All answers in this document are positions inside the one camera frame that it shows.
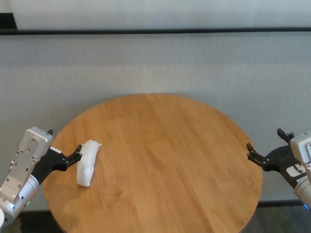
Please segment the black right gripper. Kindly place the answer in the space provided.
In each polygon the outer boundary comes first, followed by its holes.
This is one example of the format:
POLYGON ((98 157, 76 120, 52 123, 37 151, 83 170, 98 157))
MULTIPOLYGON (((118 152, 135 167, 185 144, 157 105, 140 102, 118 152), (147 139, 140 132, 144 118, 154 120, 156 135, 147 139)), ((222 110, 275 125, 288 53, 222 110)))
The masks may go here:
MULTIPOLYGON (((286 133, 281 128, 277 129, 277 135, 288 145, 290 145, 290 141, 294 138, 293 132, 286 133)), ((256 165, 263 165, 263 170, 266 172, 278 172, 292 188, 297 186, 300 178, 307 175, 305 168, 294 157, 290 146, 279 147, 265 157, 257 153, 250 143, 246 144, 246 148, 248 150, 248 160, 256 165)))

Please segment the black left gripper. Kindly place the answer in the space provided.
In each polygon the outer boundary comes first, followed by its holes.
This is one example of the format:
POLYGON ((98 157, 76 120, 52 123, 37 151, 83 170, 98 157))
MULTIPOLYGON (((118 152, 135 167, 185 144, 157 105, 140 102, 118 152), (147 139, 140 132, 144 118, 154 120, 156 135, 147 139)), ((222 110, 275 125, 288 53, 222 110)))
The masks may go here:
MULTIPOLYGON (((48 134, 53 135, 53 130, 48 130, 48 134)), ((53 171, 66 171, 67 167, 79 162, 82 158, 81 149, 82 145, 79 145, 70 156, 66 157, 60 150, 50 147, 36 163, 31 175, 41 185, 53 171)))

